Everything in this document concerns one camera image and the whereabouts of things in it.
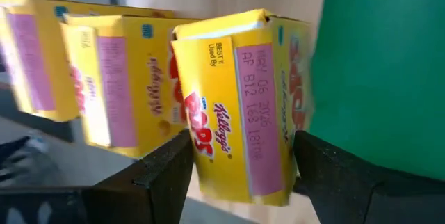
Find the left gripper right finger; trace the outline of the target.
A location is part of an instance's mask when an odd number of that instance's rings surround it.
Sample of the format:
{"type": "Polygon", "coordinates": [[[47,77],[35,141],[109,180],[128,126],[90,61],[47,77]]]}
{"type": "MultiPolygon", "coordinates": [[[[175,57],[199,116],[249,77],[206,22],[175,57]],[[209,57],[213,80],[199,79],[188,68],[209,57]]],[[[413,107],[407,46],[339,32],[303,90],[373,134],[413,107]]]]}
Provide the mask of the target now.
{"type": "Polygon", "coordinates": [[[310,198],[321,223],[444,224],[443,181],[374,165],[305,131],[293,153],[293,190],[310,198]]]}

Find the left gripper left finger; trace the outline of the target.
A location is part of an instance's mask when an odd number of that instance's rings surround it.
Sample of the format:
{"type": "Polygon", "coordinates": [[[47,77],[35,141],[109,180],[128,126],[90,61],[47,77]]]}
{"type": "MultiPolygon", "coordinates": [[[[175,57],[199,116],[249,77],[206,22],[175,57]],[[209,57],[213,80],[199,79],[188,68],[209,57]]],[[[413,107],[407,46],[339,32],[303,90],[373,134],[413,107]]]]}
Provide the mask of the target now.
{"type": "Polygon", "coordinates": [[[7,187],[2,223],[178,223],[191,179],[186,130],[92,186],[7,187]]]}

